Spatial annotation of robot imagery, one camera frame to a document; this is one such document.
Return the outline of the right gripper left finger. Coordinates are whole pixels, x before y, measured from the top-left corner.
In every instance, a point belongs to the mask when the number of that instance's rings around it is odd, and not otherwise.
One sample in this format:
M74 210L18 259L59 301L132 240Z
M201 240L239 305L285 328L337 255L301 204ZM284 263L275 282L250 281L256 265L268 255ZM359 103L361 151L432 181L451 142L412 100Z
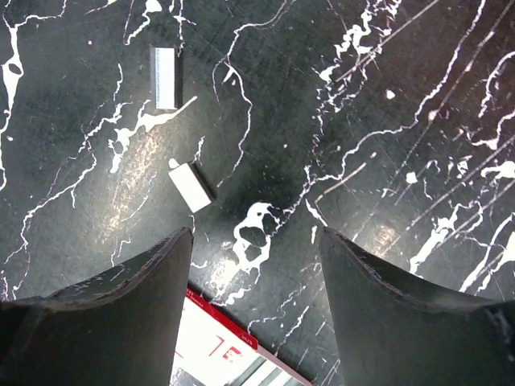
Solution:
M2 302L2 384L169 384L192 246L180 228L49 296Z

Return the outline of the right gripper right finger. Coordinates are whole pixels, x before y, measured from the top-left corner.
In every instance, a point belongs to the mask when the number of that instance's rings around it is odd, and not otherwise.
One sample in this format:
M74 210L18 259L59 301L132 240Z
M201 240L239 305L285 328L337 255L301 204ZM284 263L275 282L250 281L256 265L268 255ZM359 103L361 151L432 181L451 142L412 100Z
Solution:
M426 281L331 228L319 254L347 385L513 384L513 302Z

